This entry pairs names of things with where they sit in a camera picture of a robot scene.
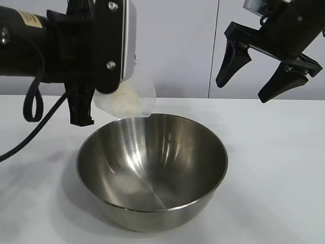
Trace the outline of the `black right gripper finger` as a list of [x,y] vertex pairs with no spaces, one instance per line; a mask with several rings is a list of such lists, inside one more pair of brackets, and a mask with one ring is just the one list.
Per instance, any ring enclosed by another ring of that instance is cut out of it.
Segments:
[[308,82],[306,75],[305,69],[280,63],[273,76],[259,91],[260,101],[266,103],[290,89],[305,85]]
[[223,88],[242,67],[251,61],[249,48],[246,43],[227,39],[224,58],[215,79],[219,88]]

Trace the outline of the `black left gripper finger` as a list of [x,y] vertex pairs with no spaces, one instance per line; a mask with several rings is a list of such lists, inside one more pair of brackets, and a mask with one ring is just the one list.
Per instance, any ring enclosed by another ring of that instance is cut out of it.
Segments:
[[94,88],[89,84],[64,85],[70,111],[70,124],[85,127],[94,124],[91,117],[91,101]]

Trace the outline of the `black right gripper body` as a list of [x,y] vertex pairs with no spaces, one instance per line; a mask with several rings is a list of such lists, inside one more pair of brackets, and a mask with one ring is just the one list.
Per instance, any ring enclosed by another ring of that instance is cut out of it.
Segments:
[[324,1],[253,1],[244,7],[260,16],[260,28],[232,21],[224,32],[226,39],[246,43],[282,63],[305,69],[311,77],[322,70],[303,52],[324,30]]

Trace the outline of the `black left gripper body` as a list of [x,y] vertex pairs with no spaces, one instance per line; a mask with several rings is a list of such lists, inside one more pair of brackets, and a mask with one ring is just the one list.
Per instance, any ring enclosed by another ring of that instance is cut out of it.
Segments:
[[99,30],[107,12],[106,1],[69,1],[65,13],[47,10],[47,83],[89,83],[106,89],[106,71],[99,68]]

